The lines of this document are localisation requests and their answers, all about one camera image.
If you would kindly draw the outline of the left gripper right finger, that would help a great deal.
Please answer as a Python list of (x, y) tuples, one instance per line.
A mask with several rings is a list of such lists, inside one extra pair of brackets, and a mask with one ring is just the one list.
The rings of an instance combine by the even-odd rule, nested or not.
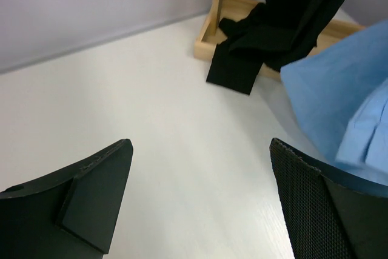
[(387, 258), (387, 186), (278, 138), (269, 150), (295, 258)]

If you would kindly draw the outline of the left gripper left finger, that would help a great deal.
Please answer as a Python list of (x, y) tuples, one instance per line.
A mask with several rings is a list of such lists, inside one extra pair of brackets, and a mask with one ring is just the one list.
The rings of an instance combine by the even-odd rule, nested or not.
[(109, 253), (133, 145), (92, 156), (1, 192), (1, 258), (102, 258)]

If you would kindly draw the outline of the light blue shirt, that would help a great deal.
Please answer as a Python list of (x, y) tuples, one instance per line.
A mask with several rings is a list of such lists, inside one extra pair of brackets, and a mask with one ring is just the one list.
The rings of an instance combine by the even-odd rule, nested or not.
[(387, 21), (284, 66), (281, 79), (327, 163), (387, 184)]

